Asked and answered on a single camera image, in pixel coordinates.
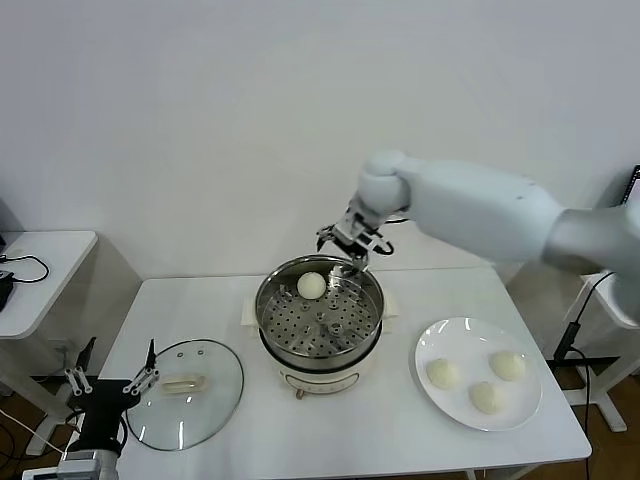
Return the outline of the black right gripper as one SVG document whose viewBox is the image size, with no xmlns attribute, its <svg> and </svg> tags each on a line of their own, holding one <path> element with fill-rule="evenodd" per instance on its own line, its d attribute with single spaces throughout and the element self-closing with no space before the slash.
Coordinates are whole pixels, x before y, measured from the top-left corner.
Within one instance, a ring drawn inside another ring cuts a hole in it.
<svg viewBox="0 0 640 480">
<path fill-rule="evenodd" d="M 334 225 L 327 225 L 316 232 L 316 251 L 320 252 L 326 245 L 354 251 L 349 254 L 353 268 L 365 272 L 369 268 L 368 251 L 384 246 L 378 232 L 383 223 L 384 217 L 363 203 L 350 203 Z"/>
</svg>

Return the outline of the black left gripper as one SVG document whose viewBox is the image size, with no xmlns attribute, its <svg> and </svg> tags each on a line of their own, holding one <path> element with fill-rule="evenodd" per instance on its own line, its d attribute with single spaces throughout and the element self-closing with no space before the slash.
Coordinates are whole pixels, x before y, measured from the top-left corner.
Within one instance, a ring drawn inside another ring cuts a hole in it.
<svg viewBox="0 0 640 480">
<path fill-rule="evenodd" d="M 139 404 L 141 395 L 159 379 L 155 341 L 150 340 L 146 361 L 133 380 L 96 380 L 86 376 L 96 338 L 92 337 L 77 356 L 75 366 L 64 375 L 84 414 L 79 435 L 80 450 L 122 451 L 128 440 L 124 414 Z"/>
</svg>

